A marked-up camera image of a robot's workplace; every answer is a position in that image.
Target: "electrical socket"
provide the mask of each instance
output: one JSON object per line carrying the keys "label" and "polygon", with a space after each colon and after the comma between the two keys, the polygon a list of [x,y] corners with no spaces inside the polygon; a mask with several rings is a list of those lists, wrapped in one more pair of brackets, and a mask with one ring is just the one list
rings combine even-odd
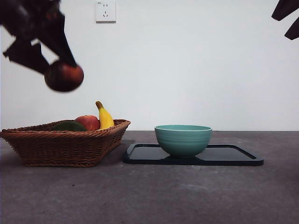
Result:
{"label": "electrical socket", "polygon": [[98,1],[96,3],[96,22],[116,22],[116,2]]}

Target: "tray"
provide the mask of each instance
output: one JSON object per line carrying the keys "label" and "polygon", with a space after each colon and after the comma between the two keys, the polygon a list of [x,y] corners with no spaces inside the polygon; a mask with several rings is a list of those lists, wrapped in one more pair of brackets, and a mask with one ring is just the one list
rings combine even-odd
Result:
{"label": "tray", "polygon": [[170,157],[158,144],[132,144],[123,156],[129,164],[202,165],[202,166],[261,166],[263,158],[234,145],[208,145],[195,157]]}

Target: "apple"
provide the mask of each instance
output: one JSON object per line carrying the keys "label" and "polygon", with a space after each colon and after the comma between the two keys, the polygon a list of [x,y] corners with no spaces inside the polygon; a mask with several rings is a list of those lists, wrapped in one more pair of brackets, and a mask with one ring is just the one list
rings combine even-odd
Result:
{"label": "apple", "polygon": [[74,121],[82,124],[88,131],[95,131],[100,128],[100,122],[94,115],[79,116]]}
{"label": "apple", "polygon": [[79,87],[84,73],[79,65],[72,67],[62,60],[51,64],[44,74],[46,84],[55,91],[67,92]]}

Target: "bowl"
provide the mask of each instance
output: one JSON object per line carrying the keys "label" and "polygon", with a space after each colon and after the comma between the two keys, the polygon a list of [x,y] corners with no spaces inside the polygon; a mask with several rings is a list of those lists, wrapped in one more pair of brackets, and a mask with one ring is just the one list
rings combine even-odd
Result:
{"label": "bowl", "polygon": [[203,152],[212,135],[212,129],[196,125],[161,125],[155,127],[160,147],[171,157],[191,158]]}

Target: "table surface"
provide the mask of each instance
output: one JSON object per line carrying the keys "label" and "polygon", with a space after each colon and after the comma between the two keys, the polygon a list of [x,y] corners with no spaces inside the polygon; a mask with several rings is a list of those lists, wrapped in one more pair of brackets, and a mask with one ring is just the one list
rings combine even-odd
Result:
{"label": "table surface", "polygon": [[264,158],[256,167],[131,165],[130,144],[157,143],[126,131],[93,168],[25,167],[1,141],[3,224],[297,224],[299,132],[213,132]]}

